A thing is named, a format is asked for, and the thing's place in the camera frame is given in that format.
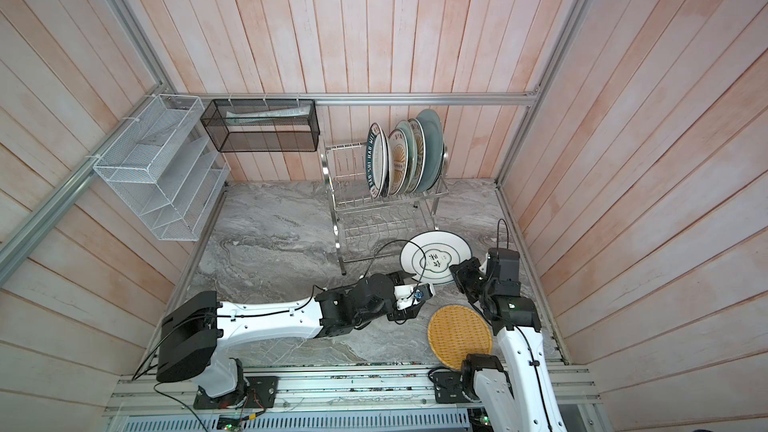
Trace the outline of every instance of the black mesh basket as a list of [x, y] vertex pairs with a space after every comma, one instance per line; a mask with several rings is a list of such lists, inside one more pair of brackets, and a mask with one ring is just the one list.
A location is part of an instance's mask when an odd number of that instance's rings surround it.
[[[278, 116], [304, 106], [309, 115]], [[314, 152], [320, 137], [313, 100], [214, 99], [200, 120], [219, 152]]]

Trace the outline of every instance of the wicker placemat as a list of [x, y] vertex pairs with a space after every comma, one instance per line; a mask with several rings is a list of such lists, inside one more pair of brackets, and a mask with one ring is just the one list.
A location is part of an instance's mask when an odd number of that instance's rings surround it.
[[432, 316], [427, 328], [429, 347], [448, 368], [458, 370], [467, 354], [490, 354], [493, 336], [477, 312], [447, 305]]

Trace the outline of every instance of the white plate with chinese characters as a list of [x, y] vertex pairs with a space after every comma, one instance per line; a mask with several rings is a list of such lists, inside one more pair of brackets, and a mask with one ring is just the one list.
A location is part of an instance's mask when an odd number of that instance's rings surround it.
[[451, 232], [433, 230], [415, 236], [402, 248], [400, 266], [415, 280], [423, 276], [422, 282], [447, 284], [453, 281], [448, 267], [468, 258], [472, 258], [472, 250], [466, 240]]

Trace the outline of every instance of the dish rack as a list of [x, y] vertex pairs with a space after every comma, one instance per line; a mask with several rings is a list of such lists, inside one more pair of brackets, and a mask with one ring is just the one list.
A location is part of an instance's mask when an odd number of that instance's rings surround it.
[[203, 113], [194, 96], [157, 96], [94, 170], [160, 240], [196, 241], [229, 175], [190, 133]]
[[[341, 273], [349, 264], [369, 261], [389, 241], [409, 239], [436, 230], [435, 214], [440, 197], [448, 194], [447, 167], [433, 187], [425, 192], [372, 198], [365, 171], [364, 142], [330, 146], [320, 155], [331, 211], [336, 256]], [[385, 252], [379, 257], [399, 254]]]

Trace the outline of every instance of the white ventilation grille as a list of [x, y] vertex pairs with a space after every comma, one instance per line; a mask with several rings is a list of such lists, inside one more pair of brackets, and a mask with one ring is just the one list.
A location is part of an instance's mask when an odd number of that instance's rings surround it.
[[[216, 430], [218, 416], [203, 416], [208, 430]], [[345, 412], [283, 412], [264, 414], [244, 423], [244, 430], [261, 432], [331, 432], [332, 430], [469, 430], [465, 408], [424, 410], [351, 410]], [[202, 430], [192, 416], [171, 415], [129, 418], [124, 432], [182, 432]]]

